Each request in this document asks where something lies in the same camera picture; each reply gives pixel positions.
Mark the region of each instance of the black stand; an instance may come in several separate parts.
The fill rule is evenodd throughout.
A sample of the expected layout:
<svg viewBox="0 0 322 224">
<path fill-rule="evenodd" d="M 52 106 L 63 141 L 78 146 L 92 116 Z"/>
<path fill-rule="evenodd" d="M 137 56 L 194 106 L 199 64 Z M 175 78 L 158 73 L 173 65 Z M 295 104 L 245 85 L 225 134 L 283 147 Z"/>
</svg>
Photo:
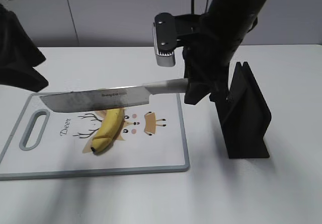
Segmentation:
<svg viewBox="0 0 322 224">
<path fill-rule="evenodd" d="M 230 159 L 269 158 L 263 141 L 271 112 L 247 62 L 236 64 L 228 97 L 212 94 Z"/>
</svg>

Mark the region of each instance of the cutting board handle hole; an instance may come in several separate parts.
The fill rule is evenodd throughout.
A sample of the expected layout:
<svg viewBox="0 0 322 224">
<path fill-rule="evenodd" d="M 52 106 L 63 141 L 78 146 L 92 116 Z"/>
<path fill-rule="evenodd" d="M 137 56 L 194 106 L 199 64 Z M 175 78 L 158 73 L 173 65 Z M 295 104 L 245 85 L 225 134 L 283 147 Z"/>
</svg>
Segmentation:
<svg viewBox="0 0 322 224">
<path fill-rule="evenodd" d="M 50 112 L 46 109 L 38 110 L 32 114 L 19 143 L 21 150 L 29 151 L 38 146 L 49 116 Z"/>
</svg>

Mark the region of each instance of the white wall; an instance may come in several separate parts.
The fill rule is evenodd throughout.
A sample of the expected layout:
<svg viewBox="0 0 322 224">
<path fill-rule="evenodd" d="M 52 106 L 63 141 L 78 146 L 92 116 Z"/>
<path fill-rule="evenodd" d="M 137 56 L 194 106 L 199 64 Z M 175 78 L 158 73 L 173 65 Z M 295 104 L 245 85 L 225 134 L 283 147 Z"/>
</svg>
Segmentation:
<svg viewBox="0 0 322 224">
<path fill-rule="evenodd" d="M 67 0 L 0 0 L 38 46 L 77 46 Z"/>
<path fill-rule="evenodd" d="M 150 46 L 161 12 L 189 13 L 190 0 L 0 0 L 38 46 Z M 322 43 L 322 0 L 268 0 L 243 44 Z M 205 0 L 196 0 L 202 13 Z"/>
</svg>

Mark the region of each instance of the deer antlers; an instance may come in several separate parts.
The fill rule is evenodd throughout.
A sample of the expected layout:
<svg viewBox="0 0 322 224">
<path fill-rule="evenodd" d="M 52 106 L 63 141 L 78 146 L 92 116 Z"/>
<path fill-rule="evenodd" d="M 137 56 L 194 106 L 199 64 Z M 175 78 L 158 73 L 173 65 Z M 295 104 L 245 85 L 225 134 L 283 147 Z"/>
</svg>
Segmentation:
<svg viewBox="0 0 322 224">
<path fill-rule="evenodd" d="M 89 118 L 89 117 L 93 117 L 93 119 L 91 121 L 99 121 L 102 122 L 101 119 L 98 119 L 97 116 L 93 113 L 85 113 L 84 116 L 78 116 L 81 119 L 84 118 Z M 96 131 L 98 131 L 100 128 L 97 129 L 89 129 L 90 133 L 80 133 L 78 132 L 76 135 L 73 135 L 74 137 L 78 136 L 79 138 L 89 138 L 90 136 L 92 136 Z"/>
<path fill-rule="evenodd" d="M 98 129 L 89 129 L 89 131 L 91 131 L 91 133 L 80 133 L 78 132 L 76 135 L 73 135 L 74 137 L 78 136 L 79 138 L 89 138 L 90 136 L 92 136 Z"/>
<path fill-rule="evenodd" d="M 86 113 L 86 114 L 84 114 L 84 116 L 78 116 L 78 117 L 80 117 L 81 119 L 88 118 L 88 117 L 94 117 L 94 119 L 92 119 L 91 121 L 102 122 L 102 120 L 98 119 L 97 116 L 93 113 Z"/>
</svg>

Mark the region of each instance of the deer illustration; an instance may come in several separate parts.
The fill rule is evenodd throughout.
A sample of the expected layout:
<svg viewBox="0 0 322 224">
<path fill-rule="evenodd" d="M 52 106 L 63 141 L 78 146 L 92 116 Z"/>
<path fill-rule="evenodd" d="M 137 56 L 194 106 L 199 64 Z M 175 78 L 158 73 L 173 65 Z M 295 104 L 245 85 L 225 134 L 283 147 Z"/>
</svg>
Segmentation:
<svg viewBox="0 0 322 224">
<path fill-rule="evenodd" d="M 102 122 L 104 120 L 104 118 L 106 117 L 106 110 L 102 110 L 102 111 L 95 111 L 94 113 L 85 113 L 82 116 L 78 116 L 81 119 L 90 119 L 90 121 L 98 121 L 98 122 Z M 135 119 L 137 117 L 136 114 L 132 114 L 132 118 Z M 140 122 L 130 122 L 128 121 L 128 119 L 130 118 L 130 116 L 125 115 L 123 122 L 118 130 L 118 132 L 116 133 L 116 135 L 114 136 L 114 140 L 122 140 L 124 141 L 125 139 L 122 137 L 122 134 L 127 134 L 129 132 L 128 130 L 128 126 L 130 125 L 139 125 Z M 165 119 L 159 119 L 156 120 L 156 116 L 155 116 L 155 112 L 147 112 L 144 115 L 144 119 L 145 119 L 145 128 L 144 128 L 144 133 L 146 133 L 149 136 L 152 136 L 153 134 L 156 133 L 156 127 L 157 126 L 161 126 L 161 127 L 165 127 L 166 124 L 157 124 L 157 122 L 159 121 L 165 121 Z M 88 142 L 86 143 L 84 149 L 83 149 L 83 153 L 89 153 L 91 152 L 91 143 L 92 143 L 92 136 L 94 133 L 96 133 L 100 128 L 96 128 L 96 129 L 89 129 L 89 133 L 80 133 L 78 132 L 77 134 L 73 135 L 75 137 L 78 138 L 89 138 Z M 136 134 L 137 130 L 134 128 L 131 130 L 132 134 Z"/>
<path fill-rule="evenodd" d="M 92 118 L 91 121 L 98 121 L 98 122 L 102 122 L 104 120 L 106 116 L 106 110 L 102 110 L 102 111 L 95 111 L 94 113 L 86 113 L 84 114 L 84 116 L 78 116 L 81 119 L 84 118 Z M 114 140 L 124 140 L 124 138 L 122 137 L 122 133 L 128 133 L 128 129 L 126 128 L 129 125 L 139 125 L 139 122 L 129 122 L 126 121 L 126 119 L 129 119 L 129 116 L 125 115 L 124 120 L 121 124 L 121 127 L 119 128 L 119 131 L 116 133 L 116 135 L 114 136 Z M 96 128 L 96 129 L 89 129 L 89 133 L 80 133 L 78 132 L 76 135 L 73 136 L 78 136 L 79 138 L 89 138 L 91 137 L 95 132 L 97 132 L 100 128 Z M 136 134 L 136 129 L 132 129 L 132 134 Z"/>
</svg>

